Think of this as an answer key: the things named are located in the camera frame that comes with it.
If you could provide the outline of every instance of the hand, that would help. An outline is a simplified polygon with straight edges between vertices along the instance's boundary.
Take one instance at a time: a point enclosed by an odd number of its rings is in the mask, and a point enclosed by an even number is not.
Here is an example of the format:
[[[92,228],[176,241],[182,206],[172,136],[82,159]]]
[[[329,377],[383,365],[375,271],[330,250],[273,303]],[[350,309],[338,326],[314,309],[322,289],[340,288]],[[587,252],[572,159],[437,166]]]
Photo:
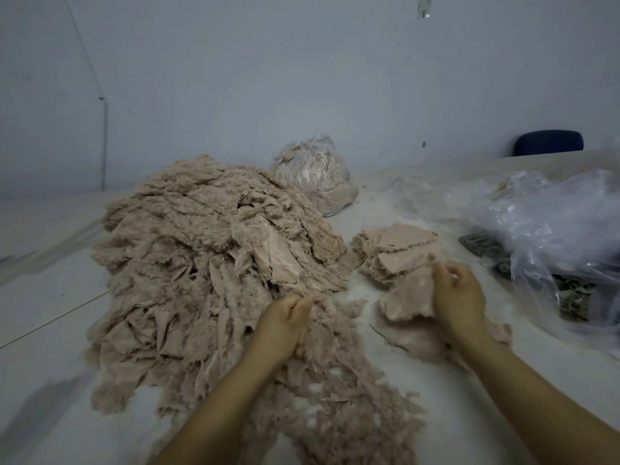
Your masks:
[[[314,305],[314,297],[288,295],[270,303],[260,316],[248,355],[275,371],[293,354]]]
[[[461,341],[464,336],[486,333],[484,306],[486,298],[469,266],[436,263],[435,314],[449,338]]]

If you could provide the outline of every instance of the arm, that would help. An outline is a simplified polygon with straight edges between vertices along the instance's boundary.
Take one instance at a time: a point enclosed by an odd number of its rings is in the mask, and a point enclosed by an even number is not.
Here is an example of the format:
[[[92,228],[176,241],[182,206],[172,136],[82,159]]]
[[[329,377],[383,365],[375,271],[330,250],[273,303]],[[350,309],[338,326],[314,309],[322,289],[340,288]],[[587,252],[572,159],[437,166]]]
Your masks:
[[[269,305],[243,359],[151,465],[230,463],[245,418],[262,389],[293,354],[313,304],[313,298],[293,295]]]
[[[467,266],[437,264],[433,279],[442,328],[541,464],[620,461],[620,433],[555,389],[488,334],[484,293]]]

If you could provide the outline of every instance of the forearm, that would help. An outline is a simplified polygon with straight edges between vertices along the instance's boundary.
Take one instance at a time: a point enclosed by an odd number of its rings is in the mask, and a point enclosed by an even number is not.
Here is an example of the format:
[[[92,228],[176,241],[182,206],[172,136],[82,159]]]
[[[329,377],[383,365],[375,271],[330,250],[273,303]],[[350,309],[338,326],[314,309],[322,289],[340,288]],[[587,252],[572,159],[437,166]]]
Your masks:
[[[164,448],[154,465],[227,464],[272,369],[248,353]]]
[[[541,464],[611,464],[620,434],[538,375],[486,333],[459,349],[487,392]]]

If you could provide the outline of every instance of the light switch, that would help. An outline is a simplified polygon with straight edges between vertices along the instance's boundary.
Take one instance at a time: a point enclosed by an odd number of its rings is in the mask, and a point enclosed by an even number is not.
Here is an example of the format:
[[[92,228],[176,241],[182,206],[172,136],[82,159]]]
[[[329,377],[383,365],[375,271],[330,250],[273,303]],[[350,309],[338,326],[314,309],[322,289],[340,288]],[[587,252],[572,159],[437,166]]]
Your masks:
[[[418,19],[430,16],[430,0],[418,0]]]

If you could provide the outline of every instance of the person's right arm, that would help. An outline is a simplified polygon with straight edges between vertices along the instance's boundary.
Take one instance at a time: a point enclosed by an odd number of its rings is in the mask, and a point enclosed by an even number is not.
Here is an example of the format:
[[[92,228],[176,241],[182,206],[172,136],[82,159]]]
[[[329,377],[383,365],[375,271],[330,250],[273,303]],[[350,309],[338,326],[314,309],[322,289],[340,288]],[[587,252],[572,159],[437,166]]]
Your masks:
[[[557,390],[485,328],[485,297],[466,265],[433,269],[438,320],[541,464],[620,463],[620,433]]]

